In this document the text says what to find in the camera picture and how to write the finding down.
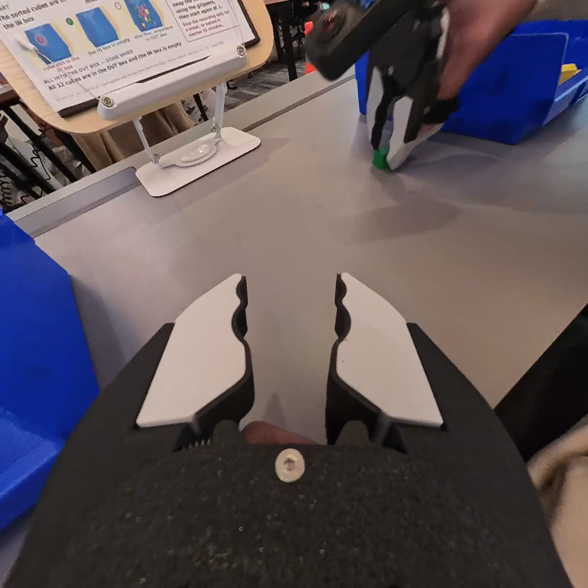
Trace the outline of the orange traffic cone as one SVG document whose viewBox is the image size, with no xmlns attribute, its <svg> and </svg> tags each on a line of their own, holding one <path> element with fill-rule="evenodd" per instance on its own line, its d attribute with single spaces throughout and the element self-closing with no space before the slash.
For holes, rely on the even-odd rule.
<svg viewBox="0 0 588 588">
<path fill-rule="evenodd" d="M 309 54 L 308 54 L 308 51 L 306 48 L 307 36 L 312 31 L 312 28 L 313 28 L 312 21 L 305 22 L 305 25 L 304 25 L 305 38 L 303 41 L 303 48 L 304 48 L 304 53 L 305 53 L 305 75 L 308 75 L 316 70 L 314 65 L 310 61 L 310 57 L 309 57 Z"/>
</svg>

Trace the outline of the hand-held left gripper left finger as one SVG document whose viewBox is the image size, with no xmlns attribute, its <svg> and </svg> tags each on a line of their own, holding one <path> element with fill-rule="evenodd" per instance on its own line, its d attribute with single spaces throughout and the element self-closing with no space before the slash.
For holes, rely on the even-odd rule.
<svg viewBox="0 0 588 588">
<path fill-rule="evenodd" d="M 187 424 L 198 439 L 236 424 L 254 403 L 246 277 L 233 274 L 194 300 L 173 323 L 136 418 L 140 429 Z"/>
</svg>

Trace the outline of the tan fabric cover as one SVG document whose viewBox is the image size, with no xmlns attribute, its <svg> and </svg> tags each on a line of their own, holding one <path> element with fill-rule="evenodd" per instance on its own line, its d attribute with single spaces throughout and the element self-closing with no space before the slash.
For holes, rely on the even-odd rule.
<svg viewBox="0 0 588 588">
<path fill-rule="evenodd" d="M 143 131 L 150 146 L 179 135 L 203 122 L 195 109 L 196 118 L 186 112 L 183 103 L 176 102 L 141 118 Z M 91 134 L 75 134 L 73 139 L 96 171 L 105 169 L 143 151 L 143 144 L 132 122 Z"/>
</svg>

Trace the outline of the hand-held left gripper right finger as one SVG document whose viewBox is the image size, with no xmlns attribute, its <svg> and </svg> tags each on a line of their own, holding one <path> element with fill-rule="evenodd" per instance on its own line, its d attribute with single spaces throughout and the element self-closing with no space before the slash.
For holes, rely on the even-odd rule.
<svg viewBox="0 0 588 588">
<path fill-rule="evenodd" d="M 349 273 L 336 276 L 335 342 L 326 383 L 327 443 L 359 423 L 371 443 L 401 443 L 399 427 L 443 432 L 444 419 L 407 320 Z"/>
</svg>

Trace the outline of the printed instruction sheet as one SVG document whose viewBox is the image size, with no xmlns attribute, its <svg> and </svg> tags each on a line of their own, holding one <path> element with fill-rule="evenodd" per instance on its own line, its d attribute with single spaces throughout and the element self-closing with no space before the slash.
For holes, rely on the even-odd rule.
<svg viewBox="0 0 588 588">
<path fill-rule="evenodd" d="M 242 1 L 1 1 L 1 42 L 64 118 L 186 66 L 238 70 L 259 41 Z"/>
</svg>

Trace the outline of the person's right hand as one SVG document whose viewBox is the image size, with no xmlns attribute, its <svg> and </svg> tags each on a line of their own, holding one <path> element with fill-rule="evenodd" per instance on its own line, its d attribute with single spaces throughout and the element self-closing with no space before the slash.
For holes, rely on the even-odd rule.
<svg viewBox="0 0 588 588">
<path fill-rule="evenodd" d="M 449 15 L 438 100 L 456 98 L 470 74 L 533 11 L 536 1 L 443 1 Z"/>
</svg>

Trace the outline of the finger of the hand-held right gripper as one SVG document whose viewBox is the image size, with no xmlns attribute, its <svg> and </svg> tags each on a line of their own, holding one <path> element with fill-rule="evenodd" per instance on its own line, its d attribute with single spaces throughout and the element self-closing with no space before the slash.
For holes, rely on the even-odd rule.
<svg viewBox="0 0 588 588">
<path fill-rule="evenodd" d="M 439 132 L 444 125 L 444 123 L 425 125 L 418 123 L 416 136 L 409 139 L 409 122 L 412 114 L 417 114 L 413 99 L 404 96 L 396 101 L 393 110 L 393 131 L 386 156 L 386 164 L 391 171 L 398 171 L 411 152 Z"/>
<path fill-rule="evenodd" d="M 394 81 L 378 68 L 371 70 L 366 92 L 366 124 L 368 138 L 374 150 L 385 146 L 393 129 Z"/>
</svg>

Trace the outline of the blue plastic bin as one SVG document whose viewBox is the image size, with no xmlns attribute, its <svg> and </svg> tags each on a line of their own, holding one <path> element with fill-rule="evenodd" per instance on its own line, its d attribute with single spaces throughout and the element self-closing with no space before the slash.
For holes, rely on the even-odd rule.
<svg viewBox="0 0 588 588">
<path fill-rule="evenodd" d="M 582 70 L 558 86 L 561 66 Z M 587 19 L 525 22 L 470 75 L 441 130 L 517 145 L 587 97 Z"/>
<path fill-rule="evenodd" d="M 39 501 L 98 392 L 69 274 L 2 213 L 2 530 Z"/>
</svg>

